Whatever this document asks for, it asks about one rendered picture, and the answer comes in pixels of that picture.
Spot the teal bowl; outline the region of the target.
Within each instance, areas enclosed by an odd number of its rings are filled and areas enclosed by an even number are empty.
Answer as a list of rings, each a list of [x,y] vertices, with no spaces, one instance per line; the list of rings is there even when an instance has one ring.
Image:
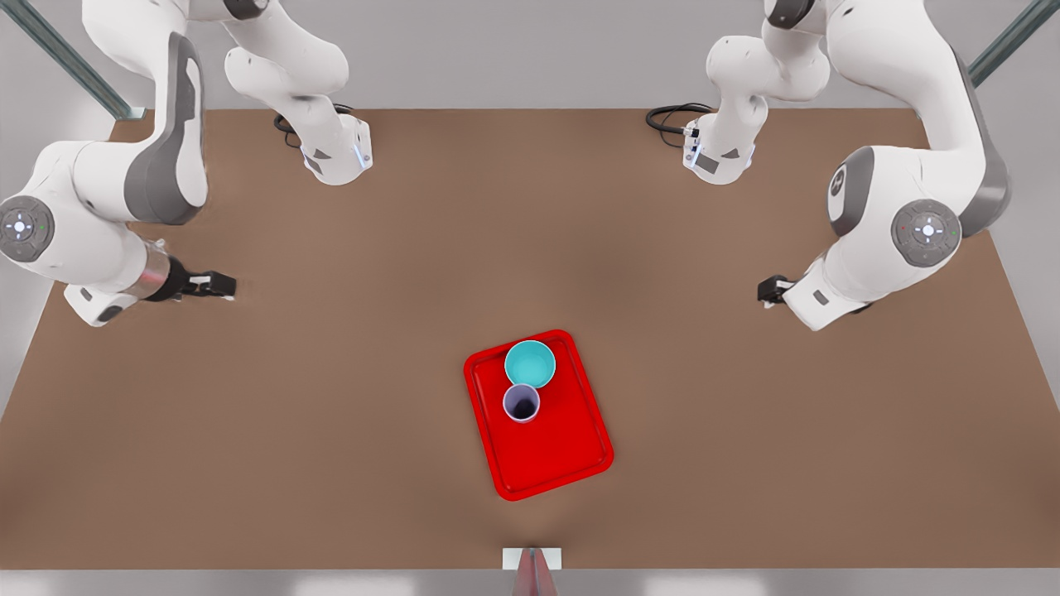
[[[556,355],[546,344],[523,340],[508,349],[504,372],[513,385],[546,386],[556,373]]]

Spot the silver frame post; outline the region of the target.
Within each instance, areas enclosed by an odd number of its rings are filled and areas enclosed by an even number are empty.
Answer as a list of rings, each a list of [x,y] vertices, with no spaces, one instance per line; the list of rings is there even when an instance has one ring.
[[[561,569],[561,548],[504,548],[501,569],[514,569],[511,596],[559,596],[553,569]]]
[[[60,65],[67,75],[74,78],[80,87],[94,98],[94,101],[116,120],[135,121],[145,117],[147,110],[143,107],[132,107],[118,94],[41,13],[31,6],[29,0],[0,0],[0,11],[5,12],[26,37],[45,50],[53,62]]]
[[[1060,12],[1060,0],[1031,0],[1008,27],[1000,32],[991,43],[980,51],[966,71],[974,87],[980,87],[986,78],[1007,62],[1024,42],[1028,41],[1040,27],[1044,27],[1056,12]]]

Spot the pale lilac cup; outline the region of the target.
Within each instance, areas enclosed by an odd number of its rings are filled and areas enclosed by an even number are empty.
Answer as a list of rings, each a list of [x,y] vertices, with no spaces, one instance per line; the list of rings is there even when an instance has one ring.
[[[540,411],[541,397],[533,385],[518,382],[506,390],[501,407],[510,420],[525,424]]]

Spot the red plastic tray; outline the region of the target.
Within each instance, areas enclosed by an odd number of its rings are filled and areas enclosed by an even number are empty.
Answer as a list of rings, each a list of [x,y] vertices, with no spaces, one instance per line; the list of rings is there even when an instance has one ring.
[[[463,365],[494,487],[510,502],[590,478],[614,461],[605,419],[573,337],[564,329],[549,329],[531,339],[556,356],[556,373],[538,390],[542,408],[529,421],[515,421],[504,411],[504,393],[512,384],[504,360],[514,341],[474,353]]]

